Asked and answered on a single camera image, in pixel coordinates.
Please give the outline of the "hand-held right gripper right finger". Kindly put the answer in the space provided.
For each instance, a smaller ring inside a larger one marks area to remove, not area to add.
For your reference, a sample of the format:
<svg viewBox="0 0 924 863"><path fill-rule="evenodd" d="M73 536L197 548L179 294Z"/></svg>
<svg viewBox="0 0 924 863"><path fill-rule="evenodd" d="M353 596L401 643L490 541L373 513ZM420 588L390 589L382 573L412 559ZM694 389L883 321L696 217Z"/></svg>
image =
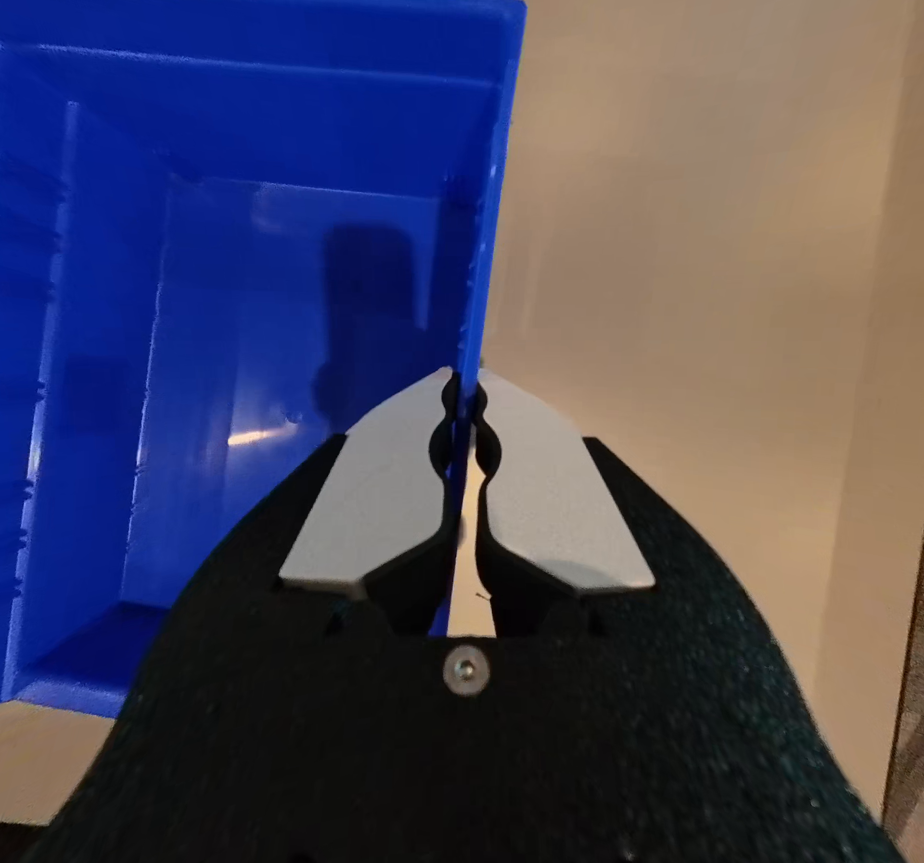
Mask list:
<svg viewBox="0 0 924 863"><path fill-rule="evenodd" d="M496 636L536 635L560 607L584 613L656 580L574 423L488 369L472 408L475 559Z"/></svg>

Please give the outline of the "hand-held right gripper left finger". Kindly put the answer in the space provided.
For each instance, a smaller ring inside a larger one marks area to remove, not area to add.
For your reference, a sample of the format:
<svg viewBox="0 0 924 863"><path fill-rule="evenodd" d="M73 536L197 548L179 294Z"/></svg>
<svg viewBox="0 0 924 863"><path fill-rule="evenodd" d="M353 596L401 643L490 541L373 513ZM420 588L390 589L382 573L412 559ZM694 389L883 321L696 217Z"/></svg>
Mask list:
<svg viewBox="0 0 924 863"><path fill-rule="evenodd" d="M369 602L402 636L430 633L456 550L458 388L456 372L438 369L346 432L280 568L284 586Z"/></svg>

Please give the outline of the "blue plastic bin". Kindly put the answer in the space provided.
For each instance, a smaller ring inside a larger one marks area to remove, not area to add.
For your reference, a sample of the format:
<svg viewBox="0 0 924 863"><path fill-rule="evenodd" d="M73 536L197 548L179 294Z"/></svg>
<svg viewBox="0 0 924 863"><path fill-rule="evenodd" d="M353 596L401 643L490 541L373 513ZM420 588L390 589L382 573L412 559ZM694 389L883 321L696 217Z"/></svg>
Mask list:
<svg viewBox="0 0 924 863"><path fill-rule="evenodd" d="M1 0L2 700L118 714L312 452L475 380L517 0Z"/></svg>

